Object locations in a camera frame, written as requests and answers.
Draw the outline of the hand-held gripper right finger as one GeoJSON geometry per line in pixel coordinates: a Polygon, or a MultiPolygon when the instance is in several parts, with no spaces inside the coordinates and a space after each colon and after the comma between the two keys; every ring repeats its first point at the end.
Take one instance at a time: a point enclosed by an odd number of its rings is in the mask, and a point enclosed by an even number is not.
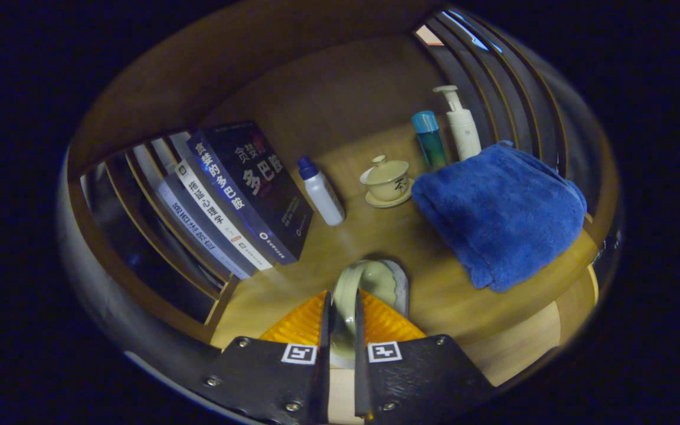
{"type": "Polygon", "coordinates": [[[366,424],[452,424],[497,394],[451,336],[365,344],[355,296],[355,412],[366,424]]]}

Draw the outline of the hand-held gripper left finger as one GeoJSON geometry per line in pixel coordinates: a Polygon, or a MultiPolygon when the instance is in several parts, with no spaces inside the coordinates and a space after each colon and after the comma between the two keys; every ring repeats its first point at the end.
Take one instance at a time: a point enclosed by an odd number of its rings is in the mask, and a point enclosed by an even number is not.
{"type": "Polygon", "coordinates": [[[332,310],[323,291],[261,338],[235,337],[203,369],[199,395],[242,423],[326,422],[332,310]]]}

